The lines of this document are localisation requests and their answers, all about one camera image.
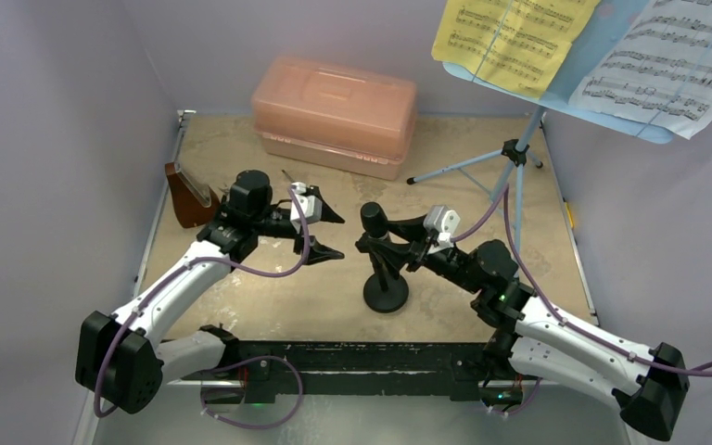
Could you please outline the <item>black microphone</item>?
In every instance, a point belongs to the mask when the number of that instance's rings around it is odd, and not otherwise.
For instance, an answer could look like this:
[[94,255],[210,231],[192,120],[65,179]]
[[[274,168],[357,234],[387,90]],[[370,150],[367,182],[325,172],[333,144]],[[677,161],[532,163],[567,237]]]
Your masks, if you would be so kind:
[[364,203],[360,208],[360,219],[364,232],[370,238],[380,240],[389,238],[388,217],[377,202]]

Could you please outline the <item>black round microphone stand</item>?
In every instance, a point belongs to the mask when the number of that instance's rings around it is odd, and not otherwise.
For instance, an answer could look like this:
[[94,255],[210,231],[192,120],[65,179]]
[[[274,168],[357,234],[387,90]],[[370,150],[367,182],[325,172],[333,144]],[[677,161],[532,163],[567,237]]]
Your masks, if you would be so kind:
[[378,313],[392,313],[401,309],[410,295],[407,281],[399,274],[392,274],[385,256],[375,248],[375,239],[363,235],[355,246],[361,253],[369,256],[373,268],[373,274],[367,278],[362,288],[366,305]]

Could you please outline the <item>clear plastic metronome cover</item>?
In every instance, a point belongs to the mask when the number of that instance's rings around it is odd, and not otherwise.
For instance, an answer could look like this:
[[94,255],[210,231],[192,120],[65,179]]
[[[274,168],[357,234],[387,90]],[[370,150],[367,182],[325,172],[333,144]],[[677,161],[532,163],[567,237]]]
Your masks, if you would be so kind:
[[189,173],[179,161],[174,163],[174,169],[183,185],[196,199],[198,204],[203,208],[210,207],[211,197],[209,188]]

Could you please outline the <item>brown wooden metronome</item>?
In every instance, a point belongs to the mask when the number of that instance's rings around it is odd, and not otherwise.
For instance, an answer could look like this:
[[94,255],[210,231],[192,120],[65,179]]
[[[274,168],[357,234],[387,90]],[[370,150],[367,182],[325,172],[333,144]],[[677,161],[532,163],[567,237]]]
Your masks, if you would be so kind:
[[204,225],[214,218],[220,200],[209,185],[200,181],[209,188],[211,197],[211,206],[207,208],[201,207],[175,173],[175,162],[166,163],[164,173],[171,193],[172,208],[176,220],[183,228]]

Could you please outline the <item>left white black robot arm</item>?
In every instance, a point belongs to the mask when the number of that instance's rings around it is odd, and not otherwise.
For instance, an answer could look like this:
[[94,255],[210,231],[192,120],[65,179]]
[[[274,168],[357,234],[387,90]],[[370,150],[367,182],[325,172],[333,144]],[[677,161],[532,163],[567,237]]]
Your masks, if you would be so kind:
[[[166,335],[176,321],[214,284],[240,270],[283,278],[304,265],[341,260],[343,253],[320,244],[314,223],[342,224],[316,185],[293,181],[287,208],[273,201],[270,177],[240,172],[215,215],[198,232],[184,255],[140,295],[110,312],[93,311],[82,322],[74,378],[92,391],[94,413],[138,413],[168,380],[207,370],[215,378],[236,373],[239,354],[227,346],[220,328],[203,328],[180,340]],[[299,259],[282,272],[245,265],[261,237],[290,239]]]

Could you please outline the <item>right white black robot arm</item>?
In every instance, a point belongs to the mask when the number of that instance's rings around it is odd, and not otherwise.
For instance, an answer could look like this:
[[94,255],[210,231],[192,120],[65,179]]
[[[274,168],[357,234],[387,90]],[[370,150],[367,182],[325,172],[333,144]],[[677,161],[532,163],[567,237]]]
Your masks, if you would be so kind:
[[356,247],[394,278],[426,268],[474,294],[471,308],[495,330],[496,344],[483,353],[491,375],[552,380],[604,402],[646,437],[669,441],[690,387],[686,376],[669,370],[684,365],[681,352],[615,336],[546,304],[516,277],[518,265],[501,240],[469,252],[452,243],[449,231],[458,221],[455,212],[433,223],[425,216],[366,216]]

